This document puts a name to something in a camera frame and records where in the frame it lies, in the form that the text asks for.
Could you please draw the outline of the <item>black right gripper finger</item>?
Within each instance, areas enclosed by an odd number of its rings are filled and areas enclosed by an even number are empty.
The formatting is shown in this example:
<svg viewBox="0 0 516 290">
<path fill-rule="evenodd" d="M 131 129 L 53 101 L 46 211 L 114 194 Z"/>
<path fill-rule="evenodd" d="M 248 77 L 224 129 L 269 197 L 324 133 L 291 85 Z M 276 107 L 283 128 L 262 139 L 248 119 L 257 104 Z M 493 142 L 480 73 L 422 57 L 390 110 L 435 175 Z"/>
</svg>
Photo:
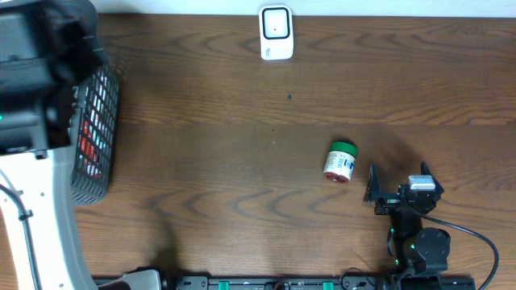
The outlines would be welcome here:
<svg viewBox="0 0 516 290">
<path fill-rule="evenodd" d="M 424 176 L 432 175 L 431 170 L 429 169 L 426 162 L 421 162 L 420 173 L 421 173 L 421 175 L 424 175 Z"/>
<path fill-rule="evenodd" d="M 369 169 L 368 183 L 364 193 L 364 201 L 376 201 L 381 196 L 381 185 L 377 167 L 371 163 Z"/>
</svg>

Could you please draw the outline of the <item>green lid white jar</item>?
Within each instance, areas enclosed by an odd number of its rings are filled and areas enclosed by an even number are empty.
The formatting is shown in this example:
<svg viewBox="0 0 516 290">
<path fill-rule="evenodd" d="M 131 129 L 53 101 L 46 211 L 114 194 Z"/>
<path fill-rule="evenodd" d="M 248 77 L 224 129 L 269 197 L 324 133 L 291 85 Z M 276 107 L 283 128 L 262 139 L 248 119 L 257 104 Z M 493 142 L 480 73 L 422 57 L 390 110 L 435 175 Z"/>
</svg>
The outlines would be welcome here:
<svg viewBox="0 0 516 290">
<path fill-rule="evenodd" d="M 357 147 L 351 143 L 333 142 L 323 169 L 323 175 L 337 183 L 348 183 L 355 168 Z"/>
</svg>

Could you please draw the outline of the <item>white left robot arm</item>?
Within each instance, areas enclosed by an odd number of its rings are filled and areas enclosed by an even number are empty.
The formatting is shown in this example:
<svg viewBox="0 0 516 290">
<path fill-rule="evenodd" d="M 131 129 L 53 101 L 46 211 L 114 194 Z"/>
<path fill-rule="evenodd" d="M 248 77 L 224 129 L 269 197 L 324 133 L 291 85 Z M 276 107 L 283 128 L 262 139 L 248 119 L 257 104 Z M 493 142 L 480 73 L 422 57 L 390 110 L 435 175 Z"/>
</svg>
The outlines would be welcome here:
<svg viewBox="0 0 516 290">
<path fill-rule="evenodd" d="M 120 86 L 89 1 L 1 4 L 1 211 L 21 289 L 163 289 L 155 268 L 96 280 L 75 207 L 108 190 Z"/>
</svg>

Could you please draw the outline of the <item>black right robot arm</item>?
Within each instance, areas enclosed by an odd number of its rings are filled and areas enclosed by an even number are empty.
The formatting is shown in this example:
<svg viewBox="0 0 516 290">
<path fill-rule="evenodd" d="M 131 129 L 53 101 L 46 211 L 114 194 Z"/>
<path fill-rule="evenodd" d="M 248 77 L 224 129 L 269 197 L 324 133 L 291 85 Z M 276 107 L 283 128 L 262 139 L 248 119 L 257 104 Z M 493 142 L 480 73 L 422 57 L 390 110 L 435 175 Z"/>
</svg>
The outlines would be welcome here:
<svg viewBox="0 0 516 290">
<path fill-rule="evenodd" d="M 436 207 L 443 193 L 426 163 L 421 163 L 420 174 L 409 176 L 394 193 L 381 189 L 377 168 L 370 166 L 365 200 L 374 204 L 376 215 L 390 218 L 387 251 L 400 270 L 409 275 L 433 275 L 447 270 L 450 235 L 422 226 L 422 220 Z"/>
</svg>

